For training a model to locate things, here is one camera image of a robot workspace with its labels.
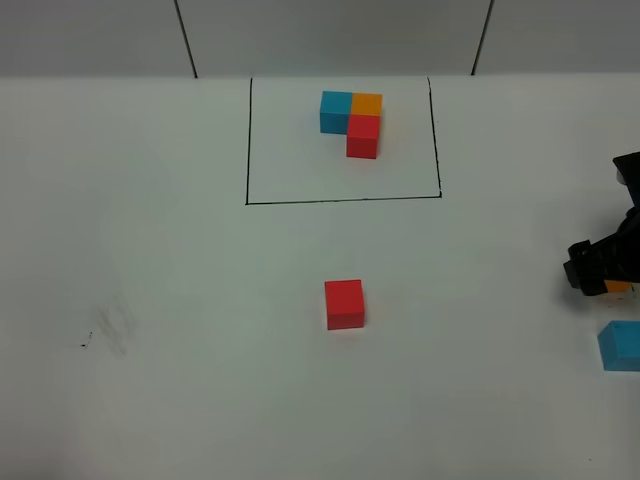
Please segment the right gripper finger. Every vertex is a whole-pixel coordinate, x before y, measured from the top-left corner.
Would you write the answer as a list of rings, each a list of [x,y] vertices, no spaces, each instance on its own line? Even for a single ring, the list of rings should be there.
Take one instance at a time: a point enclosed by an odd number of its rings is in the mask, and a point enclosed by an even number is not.
[[[585,296],[608,292],[607,281],[639,282],[639,245],[615,238],[578,242],[568,249],[563,264],[567,279]]]

